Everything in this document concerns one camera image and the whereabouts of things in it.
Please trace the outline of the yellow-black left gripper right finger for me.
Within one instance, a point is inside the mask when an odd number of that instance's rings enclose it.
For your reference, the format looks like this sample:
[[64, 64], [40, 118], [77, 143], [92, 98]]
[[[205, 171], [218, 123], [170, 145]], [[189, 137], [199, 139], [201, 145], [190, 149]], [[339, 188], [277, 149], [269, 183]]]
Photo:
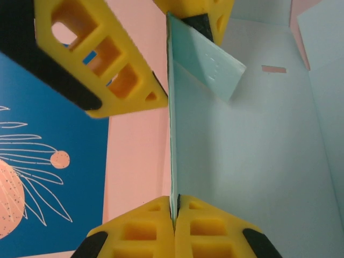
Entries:
[[175, 229], [176, 257], [281, 257], [254, 224], [201, 199], [182, 195]]

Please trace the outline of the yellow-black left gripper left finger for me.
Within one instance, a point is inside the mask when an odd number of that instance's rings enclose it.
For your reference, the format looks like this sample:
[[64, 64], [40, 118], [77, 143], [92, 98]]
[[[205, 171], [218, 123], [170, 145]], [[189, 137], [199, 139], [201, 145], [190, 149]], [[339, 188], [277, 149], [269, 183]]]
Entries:
[[168, 196], [161, 196], [94, 229], [72, 257], [174, 257]]

